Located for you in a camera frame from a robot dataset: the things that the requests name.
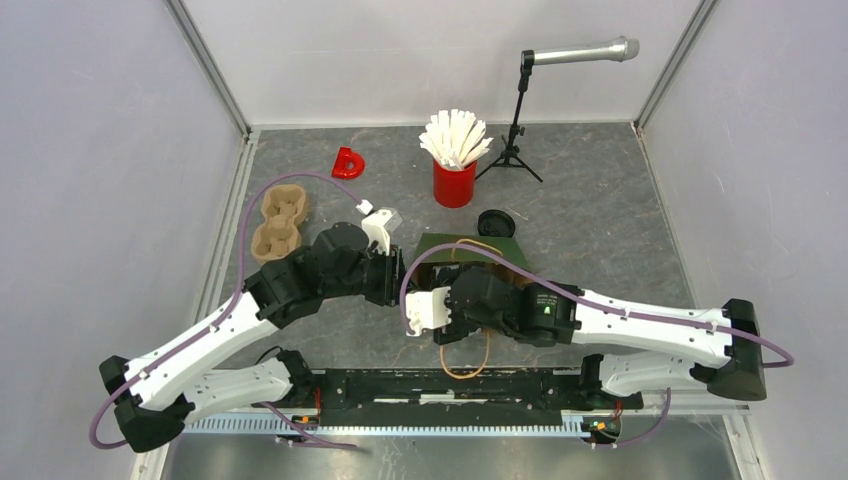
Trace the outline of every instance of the gray tabletop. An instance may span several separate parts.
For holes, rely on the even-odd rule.
[[[506,126],[489,127],[490,135],[506,130]],[[248,198],[283,173],[329,173],[339,147],[349,146],[363,155],[367,167],[347,184],[375,207],[399,211],[403,224],[392,241],[403,249],[407,265],[422,233],[474,234],[477,216],[497,208],[515,219],[515,237],[534,272],[621,299],[690,306],[650,171],[629,125],[528,125],[517,143],[524,161],[544,183],[522,170],[492,169],[477,181],[471,203],[460,209],[441,207],[433,199],[431,160],[418,146],[421,131],[422,127],[391,127],[262,132]],[[496,154],[482,158],[480,167]],[[335,222],[359,223],[361,216],[350,199],[332,185],[315,179],[296,183],[306,189],[311,203],[301,227],[304,243]],[[261,214],[253,212],[249,236],[261,221]],[[224,292],[234,287],[235,265],[232,255]],[[257,269],[247,252],[248,274]],[[273,345],[300,350],[312,368],[439,365],[438,348],[430,336],[407,337],[398,309],[362,298],[328,300],[317,315],[245,348],[222,367],[251,365]],[[452,344],[448,363],[476,366],[484,348],[482,335]],[[617,351],[621,349],[610,346],[534,348],[495,337],[489,364],[574,366],[589,353]]]

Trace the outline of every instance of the white wall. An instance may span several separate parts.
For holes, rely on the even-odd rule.
[[[848,4],[721,2],[648,124],[700,303],[753,301],[797,357],[754,406],[777,479],[845,478]]]
[[[0,478],[127,478],[97,366],[191,323],[240,138],[163,2],[0,11]]]
[[[522,119],[632,120],[697,0],[186,0],[253,124],[512,119],[525,49],[638,38],[624,64],[535,69]]]

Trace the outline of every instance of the red plastic piece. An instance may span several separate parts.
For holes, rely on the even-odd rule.
[[[474,196],[474,174],[477,162],[465,170],[447,170],[433,160],[433,197],[448,208],[464,207]]]
[[[341,147],[333,165],[333,176],[342,180],[350,180],[362,175],[365,171],[365,159],[362,155],[348,147]]]

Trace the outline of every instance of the red cup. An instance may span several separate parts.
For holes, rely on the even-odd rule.
[[[433,159],[433,197],[444,207],[459,208],[468,205],[474,196],[474,174],[477,162],[465,170],[447,170]]]

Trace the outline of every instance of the white plastic part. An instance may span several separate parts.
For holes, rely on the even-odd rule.
[[[468,155],[467,155],[467,157],[466,157],[466,158],[468,159],[468,163],[471,163],[471,162],[473,162],[474,160],[477,160],[478,158],[482,157],[482,156],[483,156],[483,154],[485,154],[486,152],[488,152],[488,151],[489,151],[489,148],[488,148],[488,147],[489,147],[489,144],[490,144],[490,143],[492,143],[492,139],[491,139],[491,138],[483,139],[483,140],[480,142],[480,144],[479,144],[479,145],[477,145],[476,147],[474,147],[474,149],[473,149],[473,150],[471,150],[470,152],[468,152]]]
[[[439,133],[442,145],[450,145],[450,114],[447,110],[439,110]]]
[[[362,201],[359,202],[359,205],[356,206],[356,209],[359,210],[359,213],[368,215],[374,210],[374,205],[371,205],[371,202],[363,198]]]
[[[444,151],[444,145],[442,144],[442,132],[439,131],[438,122],[428,124],[424,127],[424,130],[426,130],[427,137],[430,139],[430,143],[436,150],[436,156],[434,158],[443,166],[447,166],[447,154]]]
[[[632,355],[604,355],[601,361],[601,389],[626,397],[645,390],[703,387],[689,369],[695,362],[655,352]]]
[[[430,152],[430,155],[432,155],[433,158],[439,158],[440,155],[438,150],[436,150],[436,146],[433,145],[433,141],[430,140],[430,137],[427,136],[426,133],[422,133],[421,135],[419,135],[418,139],[421,140],[421,143],[419,144],[421,148]]]
[[[460,115],[460,111],[457,108],[451,110],[451,126],[450,126],[450,144],[452,148],[456,148],[459,145],[459,140],[462,135],[462,127],[465,124],[463,121],[463,116]]]
[[[406,317],[414,332],[407,331],[407,336],[419,337],[425,328],[435,330],[450,323],[450,310],[445,306],[448,292],[450,287],[439,287],[430,292],[406,294]]]
[[[630,316],[628,318],[605,314],[600,310],[578,304],[574,319],[581,322],[581,327],[574,331],[572,343],[635,347],[690,359],[711,368],[719,368],[730,361],[730,358],[724,354],[724,350],[733,343],[733,337],[727,333],[712,332],[709,327],[695,329],[633,318],[633,314],[637,312],[651,313],[705,323],[715,322],[717,325],[730,327],[730,320],[724,318],[720,308],[694,310],[659,307],[624,302],[599,295],[591,290],[586,290],[583,298],[625,309]]]
[[[377,242],[377,253],[385,255],[392,243],[391,232],[403,219],[394,208],[381,208],[362,219],[360,227],[368,235],[368,244]]]
[[[207,373],[183,392],[194,403],[185,423],[253,403],[276,402],[291,388],[291,374],[276,358],[241,370]]]
[[[471,129],[471,132],[468,133],[468,137],[462,142],[462,147],[459,151],[459,156],[461,158],[467,158],[468,154],[471,153],[471,150],[477,146],[477,143],[480,142],[480,139],[483,138],[483,135],[486,134],[486,122],[478,121],[477,125]]]
[[[211,315],[194,326],[157,348],[156,350],[134,358],[127,362],[127,372],[124,378],[131,378],[136,373],[153,363],[159,356],[172,350],[194,334],[209,329],[210,324],[218,318],[232,298]],[[265,338],[278,329],[267,320],[259,320],[256,313],[259,306],[249,293],[241,297],[241,301],[221,323],[214,333],[207,333],[200,340],[171,357],[167,362],[150,373],[148,378],[141,380],[132,387],[132,395],[141,396],[141,406],[148,410],[163,410],[203,373],[229,358],[232,354],[251,343]]]

